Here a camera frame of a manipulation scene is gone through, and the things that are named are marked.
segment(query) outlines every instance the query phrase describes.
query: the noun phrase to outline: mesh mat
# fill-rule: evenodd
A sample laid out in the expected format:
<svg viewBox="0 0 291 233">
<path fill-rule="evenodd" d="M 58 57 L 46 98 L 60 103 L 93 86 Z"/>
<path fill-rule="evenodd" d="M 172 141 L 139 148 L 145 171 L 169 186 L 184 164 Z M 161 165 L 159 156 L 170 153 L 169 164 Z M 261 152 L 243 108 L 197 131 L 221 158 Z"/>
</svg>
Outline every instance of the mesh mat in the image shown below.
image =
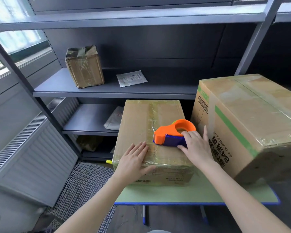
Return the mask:
<svg viewBox="0 0 291 233">
<path fill-rule="evenodd" d="M 55 206 L 48 208 L 47 213 L 66 221 L 74 212 L 96 194 L 112 176 L 113 169 L 92 163 L 78 163 L 72 170 Z M 98 233 L 107 232 L 116 206 L 113 205 L 103 220 Z M 52 222 L 50 227 L 58 228 L 59 221 Z"/>
</svg>

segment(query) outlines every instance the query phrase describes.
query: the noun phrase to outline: hand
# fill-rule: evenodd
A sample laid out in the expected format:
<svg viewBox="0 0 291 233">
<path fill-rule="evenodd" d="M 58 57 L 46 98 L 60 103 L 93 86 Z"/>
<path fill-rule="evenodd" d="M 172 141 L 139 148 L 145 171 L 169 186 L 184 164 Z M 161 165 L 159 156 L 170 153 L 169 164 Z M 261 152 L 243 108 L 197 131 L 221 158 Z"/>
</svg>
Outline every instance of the hand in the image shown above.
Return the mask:
<svg viewBox="0 0 291 233">
<path fill-rule="evenodd" d="M 138 180 L 141 176 L 148 174 L 155 169 L 155 165 L 141 168 L 143 158 L 148 151 L 146 142 L 140 142 L 138 145 L 132 144 L 124 153 L 113 174 L 118 181 L 127 186 Z"/>
<path fill-rule="evenodd" d="M 199 169 L 207 162 L 214 161 L 208 143 L 207 128 L 204 126 L 204 138 L 197 131 L 182 132 L 187 148 L 182 145 L 177 147 L 182 150 L 189 160 Z"/>
</svg>

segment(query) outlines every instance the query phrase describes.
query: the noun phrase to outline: gray shelving unit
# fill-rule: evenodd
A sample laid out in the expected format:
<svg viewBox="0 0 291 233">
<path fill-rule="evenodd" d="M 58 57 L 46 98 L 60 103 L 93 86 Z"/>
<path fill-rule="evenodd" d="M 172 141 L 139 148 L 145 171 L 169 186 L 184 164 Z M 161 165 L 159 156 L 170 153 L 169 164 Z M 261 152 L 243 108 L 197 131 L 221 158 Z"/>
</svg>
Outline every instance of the gray shelving unit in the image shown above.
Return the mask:
<svg viewBox="0 0 291 233">
<path fill-rule="evenodd" d="M 241 75 L 246 73 L 269 26 L 277 22 L 291 22 L 291 2 L 282 3 L 282 1 L 268 0 L 267 3 L 262 4 L 235 6 L 35 15 L 25 19 L 0 22 L 0 32 L 54 28 L 256 23 L 255 31 L 235 72 L 235 75 Z M 1 45 L 0 61 L 18 76 L 19 83 L 28 95 L 80 158 L 101 161 L 111 158 L 110 150 L 116 141 L 117 132 L 103 127 L 116 105 L 81 104 L 68 123 L 62 127 L 40 97 L 193 100 L 200 79 L 222 76 L 213 72 L 196 72 L 186 68 L 146 68 L 141 70 L 148 83 L 120 88 L 115 75 L 127 71 L 104 70 L 104 85 L 78 89 L 69 71 L 61 69 L 34 89 Z M 68 135 L 71 134 L 104 135 L 108 138 L 95 152 L 81 154 L 70 140 Z"/>
</svg>

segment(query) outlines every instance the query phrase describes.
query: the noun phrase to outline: white radiator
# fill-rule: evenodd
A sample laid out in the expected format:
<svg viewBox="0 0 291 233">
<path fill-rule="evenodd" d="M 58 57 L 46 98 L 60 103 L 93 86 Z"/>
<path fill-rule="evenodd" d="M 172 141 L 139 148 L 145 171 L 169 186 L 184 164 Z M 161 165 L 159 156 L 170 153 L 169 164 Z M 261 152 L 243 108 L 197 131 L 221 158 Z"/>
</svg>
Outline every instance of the white radiator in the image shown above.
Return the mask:
<svg viewBox="0 0 291 233">
<path fill-rule="evenodd" d="M 64 125 L 78 108 L 76 98 L 55 98 L 48 108 Z M 43 113 L 1 152 L 0 189 L 54 206 L 78 157 Z"/>
</svg>

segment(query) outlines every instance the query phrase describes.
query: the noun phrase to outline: green stripe on box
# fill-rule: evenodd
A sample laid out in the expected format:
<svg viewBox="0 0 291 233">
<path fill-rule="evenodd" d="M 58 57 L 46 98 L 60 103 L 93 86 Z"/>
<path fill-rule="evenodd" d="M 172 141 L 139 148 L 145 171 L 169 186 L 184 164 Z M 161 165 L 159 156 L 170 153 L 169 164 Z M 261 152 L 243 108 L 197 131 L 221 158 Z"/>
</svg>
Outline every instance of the green stripe on box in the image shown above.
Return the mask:
<svg viewBox="0 0 291 233">
<path fill-rule="evenodd" d="M 209 102 L 209 96 L 202 90 L 202 88 L 198 85 L 197 91 L 204 97 L 204 99 Z"/>
<path fill-rule="evenodd" d="M 252 147 L 248 140 L 237 130 L 237 128 L 231 123 L 231 121 L 222 113 L 218 106 L 214 107 L 214 111 L 222 119 L 228 129 L 234 134 L 234 136 L 240 141 L 240 143 L 249 151 L 249 153 L 256 157 L 258 152 Z"/>
</svg>

